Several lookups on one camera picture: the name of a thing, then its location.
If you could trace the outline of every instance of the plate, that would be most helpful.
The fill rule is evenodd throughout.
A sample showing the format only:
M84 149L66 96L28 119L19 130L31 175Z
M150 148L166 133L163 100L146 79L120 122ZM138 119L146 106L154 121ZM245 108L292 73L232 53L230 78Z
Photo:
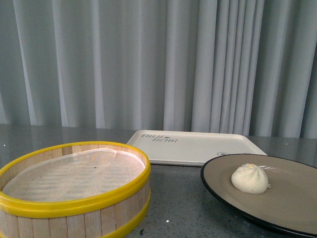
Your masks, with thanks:
M271 187L259 195L237 190L231 175L246 163L261 166ZM225 155L206 162L201 178L218 200L264 227L317 237L317 169L278 157Z

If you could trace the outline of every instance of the yellow steamer rim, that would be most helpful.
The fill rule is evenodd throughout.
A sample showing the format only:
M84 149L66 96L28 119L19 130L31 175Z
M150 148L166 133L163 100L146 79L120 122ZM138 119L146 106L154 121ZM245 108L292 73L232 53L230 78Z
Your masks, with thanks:
M125 151L137 156L145 165L144 170L129 183L99 195L59 202L26 201L10 197L2 192L5 185L27 167L58 156L83 152L98 148ZM11 237L84 237L87 226L97 221L101 238L123 237L131 232L145 217L150 202L150 170L148 156L141 150L126 144L107 141L87 141L68 143L41 149L10 162L0 170L0 238ZM87 221L92 214L99 214ZM52 231L52 225L59 224ZM47 235L43 227L48 226ZM67 234L61 233L62 227Z

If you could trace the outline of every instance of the gray countertop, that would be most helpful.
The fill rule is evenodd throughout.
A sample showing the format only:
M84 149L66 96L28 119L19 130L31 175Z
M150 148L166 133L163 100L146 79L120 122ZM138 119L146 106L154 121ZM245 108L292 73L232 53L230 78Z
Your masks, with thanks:
M0 124L0 167L35 150L77 141L127 143L135 132L94 128ZM317 167L317 140L248 137L270 156ZM261 228L228 208L204 187L200 167L152 165L151 203L128 238L291 237Z

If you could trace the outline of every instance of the steamed bun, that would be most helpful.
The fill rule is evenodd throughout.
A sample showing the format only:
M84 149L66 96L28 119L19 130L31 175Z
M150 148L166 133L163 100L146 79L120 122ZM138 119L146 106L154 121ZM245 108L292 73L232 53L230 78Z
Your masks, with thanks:
M263 169L254 164L240 166L231 176L232 184L240 191L261 194L270 184Z

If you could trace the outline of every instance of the plastic tray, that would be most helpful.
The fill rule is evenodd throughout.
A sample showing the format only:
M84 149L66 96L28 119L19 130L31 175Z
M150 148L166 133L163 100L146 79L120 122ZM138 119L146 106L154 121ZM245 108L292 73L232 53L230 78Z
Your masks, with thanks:
M139 130L127 144L146 153L152 164L202 166L221 155L266 155L249 139L236 134Z

